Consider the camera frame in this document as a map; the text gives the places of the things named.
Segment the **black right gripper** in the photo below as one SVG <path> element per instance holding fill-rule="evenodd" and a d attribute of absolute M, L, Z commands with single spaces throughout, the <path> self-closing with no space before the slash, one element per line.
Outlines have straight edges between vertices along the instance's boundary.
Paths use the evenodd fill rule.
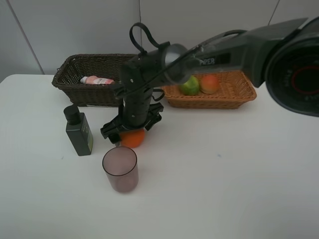
<path fill-rule="evenodd" d="M 146 129 L 149 131 L 160 122 L 163 111 L 161 103 L 151 104 L 149 100 L 142 102 L 122 101 L 118 107 L 118 115 L 103 125 L 100 132 L 105 139 L 109 139 L 114 146 L 120 146 L 120 134 L 128 131 Z"/>

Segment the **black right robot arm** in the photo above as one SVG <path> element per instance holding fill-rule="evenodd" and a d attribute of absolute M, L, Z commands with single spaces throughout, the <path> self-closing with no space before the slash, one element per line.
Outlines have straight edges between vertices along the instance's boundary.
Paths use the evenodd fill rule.
<path fill-rule="evenodd" d="M 191 75 L 239 70 L 256 88 L 265 84 L 273 100 L 303 115 L 319 115 L 319 20 L 299 18 L 250 31 L 231 30 L 191 49 L 180 44 L 158 44 L 142 23 L 155 51 L 140 45 L 139 54 L 120 68 L 112 85 L 121 103 L 118 115 L 103 125 L 101 134 L 111 143 L 123 132 L 150 129 L 161 120 L 163 106 L 153 92 L 180 85 Z"/>

